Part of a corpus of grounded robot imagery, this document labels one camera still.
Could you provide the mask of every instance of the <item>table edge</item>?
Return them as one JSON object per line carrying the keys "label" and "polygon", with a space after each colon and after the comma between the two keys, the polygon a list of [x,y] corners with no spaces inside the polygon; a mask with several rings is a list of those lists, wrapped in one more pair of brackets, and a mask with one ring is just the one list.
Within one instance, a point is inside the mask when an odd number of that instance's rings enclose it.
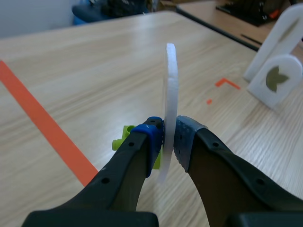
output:
{"label": "table edge", "polygon": [[201,20],[201,19],[199,19],[199,18],[197,18],[197,17],[195,17],[195,16],[187,13],[186,11],[184,11],[183,9],[180,8],[180,5],[181,4],[178,4],[176,6],[176,12],[177,13],[179,13],[179,14],[181,14],[181,15],[183,15],[183,16],[185,16],[185,17],[187,17],[187,18],[189,18],[189,19],[191,19],[191,20],[193,20],[193,21],[195,21],[195,22],[197,22],[197,23],[199,23],[199,24],[201,24],[201,25],[209,28],[209,29],[212,29],[213,31],[215,31],[217,33],[220,33],[220,34],[222,34],[222,35],[224,35],[224,36],[232,39],[233,41],[236,41],[236,42],[242,44],[242,45],[244,45],[244,46],[252,49],[253,51],[257,52],[259,50],[259,48],[257,48],[256,46],[254,46],[254,45],[252,45],[250,43],[247,43],[244,40],[239,39],[238,37],[235,37],[232,34],[230,34],[228,32],[225,32],[224,30],[221,30],[221,29],[217,28],[216,26],[213,26],[213,25],[211,25],[211,24],[209,24],[209,23],[207,23],[207,22],[205,22],[205,21],[203,21],[203,20]]}

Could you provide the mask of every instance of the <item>screw hole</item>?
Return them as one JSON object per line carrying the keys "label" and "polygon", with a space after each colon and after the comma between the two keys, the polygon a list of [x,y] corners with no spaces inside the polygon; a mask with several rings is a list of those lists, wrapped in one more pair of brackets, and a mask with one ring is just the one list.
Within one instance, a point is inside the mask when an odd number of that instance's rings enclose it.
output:
{"label": "screw hole", "polygon": [[102,180],[101,180],[101,182],[102,183],[104,183],[104,184],[107,184],[107,183],[109,183],[109,179],[108,178],[103,178]]}
{"label": "screw hole", "polygon": [[265,185],[265,182],[262,179],[257,179],[257,183],[260,185]]}
{"label": "screw hole", "polygon": [[128,126],[127,131],[130,132],[134,127],[133,126]]}

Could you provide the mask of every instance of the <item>white plastic disc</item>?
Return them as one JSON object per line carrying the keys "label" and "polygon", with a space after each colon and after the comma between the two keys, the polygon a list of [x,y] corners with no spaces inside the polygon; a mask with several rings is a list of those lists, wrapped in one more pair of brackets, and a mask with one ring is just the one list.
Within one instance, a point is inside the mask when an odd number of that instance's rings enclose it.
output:
{"label": "white plastic disc", "polygon": [[164,140],[163,153],[160,164],[159,182],[164,182],[169,170],[171,154],[174,149],[174,137],[176,130],[178,109],[178,65],[177,53],[174,44],[166,45],[168,74],[164,78],[163,109],[164,114]]}

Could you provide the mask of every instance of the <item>wooden table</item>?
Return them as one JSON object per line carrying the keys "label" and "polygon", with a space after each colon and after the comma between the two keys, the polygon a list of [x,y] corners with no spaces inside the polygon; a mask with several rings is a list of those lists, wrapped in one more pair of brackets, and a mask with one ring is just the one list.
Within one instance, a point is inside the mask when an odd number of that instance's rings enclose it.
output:
{"label": "wooden table", "polygon": [[[225,0],[204,0],[179,4],[177,6],[177,12],[236,42],[258,51],[261,45],[242,35],[263,43],[275,25],[275,21],[259,27],[251,25],[227,13],[216,10],[215,7],[217,5],[224,5],[225,2]],[[302,41],[300,41],[299,45],[294,49],[293,54],[303,62]]]}
{"label": "wooden table", "polygon": [[[178,52],[178,114],[207,125],[303,198],[302,86],[277,112],[269,110],[242,78],[256,53],[185,17],[162,12],[4,39],[0,59],[100,170],[124,125],[161,116],[167,42]],[[216,87],[222,78],[241,90]],[[137,209],[156,213],[160,226],[208,226],[199,194],[174,155],[163,185],[157,175],[146,179]],[[20,226],[29,212],[58,206],[82,188],[0,83],[0,226]]]}

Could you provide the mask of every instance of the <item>orange tape line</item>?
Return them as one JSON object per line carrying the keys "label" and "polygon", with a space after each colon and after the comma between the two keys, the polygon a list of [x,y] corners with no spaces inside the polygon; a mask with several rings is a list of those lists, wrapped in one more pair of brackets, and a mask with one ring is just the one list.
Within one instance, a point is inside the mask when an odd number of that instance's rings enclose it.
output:
{"label": "orange tape line", "polygon": [[98,173],[98,170],[2,61],[0,61],[0,81],[79,181],[86,186]]}
{"label": "orange tape line", "polygon": [[229,85],[233,86],[234,88],[236,88],[236,89],[238,89],[238,90],[241,89],[241,87],[239,87],[238,85],[232,83],[231,81],[229,81],[229,80],[226,79],[226,78],[222,78],[221,80],[219,80],[218,82],[216,82],[215,85],[216,85],[217,87],[220,87],[220,86],[221,86],[222,84],[224,84],[224,83],[228,83]]}

